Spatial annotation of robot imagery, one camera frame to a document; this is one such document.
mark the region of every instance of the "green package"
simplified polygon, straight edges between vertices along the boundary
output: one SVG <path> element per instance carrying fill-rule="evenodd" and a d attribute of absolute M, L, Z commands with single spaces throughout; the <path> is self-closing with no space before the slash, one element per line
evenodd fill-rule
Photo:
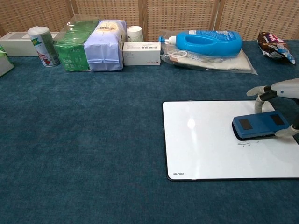
<path fill-rule="evenodd" d="M 99 20 L 75 21 L 68 30 L 54 38 L 54 48 L 66 71 L 90 70 L 83 44 L 98 25 Z"/>
<path fill-rule="evenodd" d="M 3 47 L 0 45 L 0 76 L 14 68 L 14 65 L 9 61 Z"/>

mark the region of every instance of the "blue plastic bottle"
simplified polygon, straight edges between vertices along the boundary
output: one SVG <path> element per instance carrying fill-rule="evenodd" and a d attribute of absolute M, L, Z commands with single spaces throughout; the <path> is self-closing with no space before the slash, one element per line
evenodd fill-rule
<path fill-rule="evenodd" d="M 159 37 L 159 41 L 206 56 L 237 56 L 242 47 L 241 36 L 236 31 L 190 30 L 169 40 Z"/>

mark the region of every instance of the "teal carpet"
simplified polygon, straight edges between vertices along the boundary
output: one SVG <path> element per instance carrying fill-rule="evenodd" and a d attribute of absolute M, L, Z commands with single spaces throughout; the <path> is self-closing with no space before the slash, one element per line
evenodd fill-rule
<path fill-rule="evenodd" d="M 299 63 L 299 41 L 288 43 Z M 256 41 L 243 49 L 258 76 L 166 63 L 64 72 L 11 57 L 0 78 L 0 223 L 298 224 L 297 180 L 166 177 L 163 101 L 254 99 L 254 86 L 299 77 Z M 290 123 L 299 114 L 292 100 L 271 103 Z"/>

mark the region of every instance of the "whiteboard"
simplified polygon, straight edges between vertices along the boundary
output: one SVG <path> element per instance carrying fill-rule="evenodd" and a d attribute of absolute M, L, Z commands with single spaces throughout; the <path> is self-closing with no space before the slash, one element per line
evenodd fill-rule
<path fill-rule="evenodd" d="M 298 178 L 293 137 L 240 141 L 235 116 L 254 113 L 255 101 L 163 103 L 167 177 L 179 180 Z M 263 112 L 273 111 L 265 102 Z"/>

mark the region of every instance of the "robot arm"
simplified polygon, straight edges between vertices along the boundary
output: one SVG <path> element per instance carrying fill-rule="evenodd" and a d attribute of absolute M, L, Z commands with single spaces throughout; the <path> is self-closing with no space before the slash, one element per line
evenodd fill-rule
<path fill-rule="evenodd" d="M 285 80 L 275 83 L 272 86 L 257 86 L 247 92 L 247 96 L 254 96 L 256 94 L 255 113 L 261 113 L 264 102 L 275 97 L 291 98 L 299 104 L 299 78 Z M 275 135 L 283 137 L 293 136 L 297 133 L 299 133 L 299 115 L 293 124 L 287 129 L 277 131 Z"/>

